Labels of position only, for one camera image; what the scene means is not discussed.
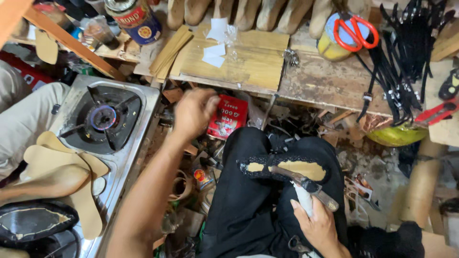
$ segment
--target yellow container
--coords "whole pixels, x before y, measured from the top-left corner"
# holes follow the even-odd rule
[[[337,62],[346,59],[351,52],[342,48],[338,43],[330,40],[327,33],[322,33],[322,37],[317,45],[319,54],[326,60]]]
[[[319,44],[317,44],[317,50],[319,50],[319,54],[326,60],[336,62],[346,59],[351,52],[345,50],[335,40],[335,36],[333,34],[333,29],[335,27],[335,20],[339,19],[339,14],[335,13],[330,18],[328,18],[327,23],[325,24],[324,32],[322,33],[322,37],[319,40]],[[352,26],[350,21],[345,21],[345,24],[354,31],[354,27]],[[369,29],[361,23],[357,23],[360,32],[362,33],[362,37],[366,39],[369,35]],[[339,28],[339,36],[340,39],[349,46],[357,46],[354,40],[349,36],[349,34],[340,26]]]

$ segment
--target gas stove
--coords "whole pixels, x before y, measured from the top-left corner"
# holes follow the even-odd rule
[[[78,75],[59,108],[51,131],[67,147],[90,153],[110,168],[103,176],[104,191],[95,197],[104,224],[101,235],[86,240],[80,223],[74,227],[79,258],[105,251],[119,200],[137,179],[157,126],[159,96],[156,88]]]

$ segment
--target beige pants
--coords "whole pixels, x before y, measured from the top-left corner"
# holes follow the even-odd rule
[[[54,104],[61,105],[70,87],[50,83],[31,94],[19,72],[0,60],[0,180],[22,161],[27,147],[49,130],[56,115]]]

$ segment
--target cardboard tube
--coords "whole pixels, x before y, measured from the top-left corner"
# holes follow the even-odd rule
[[[417,161],[411,172],[405,205],[399,214],[402,221],[415,221],[419,227],[425,227],[442,164],[437,158],[443,156],[447,147],[432,142],[429,136],[422,140],[418,152],[421,160]]]

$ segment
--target white paper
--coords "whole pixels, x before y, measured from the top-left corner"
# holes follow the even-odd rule
[[[220,45],[204,48],[204,56],[215,57],[215,56],[224,56],[224,55],[226,55],[225,44],[220,44]]]
[[[225,59],[221,56],[204,56],[202,60],[218,68],[220,68],[225,61]]]
[[[222,31],[224,33],[228,31],[228,18],[210,19],[210,24],[212,29]]]
[[[211,30],[206,39],[215,39],[218,42],[224,42],[226,39],[225,32],[228,31],[228,18],[211,19]]]

